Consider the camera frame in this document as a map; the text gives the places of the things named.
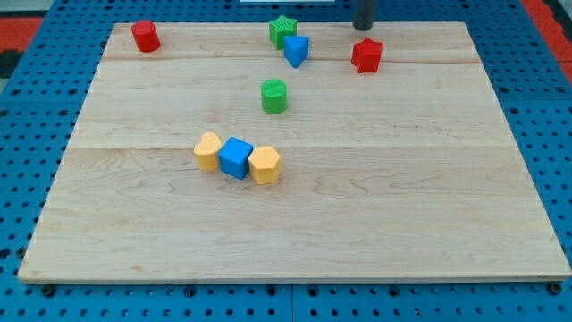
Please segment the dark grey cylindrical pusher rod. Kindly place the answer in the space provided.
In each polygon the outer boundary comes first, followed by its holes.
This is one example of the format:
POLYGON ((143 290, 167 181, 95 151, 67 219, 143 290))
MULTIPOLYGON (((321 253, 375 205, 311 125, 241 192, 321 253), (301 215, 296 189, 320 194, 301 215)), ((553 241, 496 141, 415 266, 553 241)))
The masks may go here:
POLYGON ((357 0, 353 27, 359 31, 367 31, 373 27, 376 13, 376 0, 357 0))

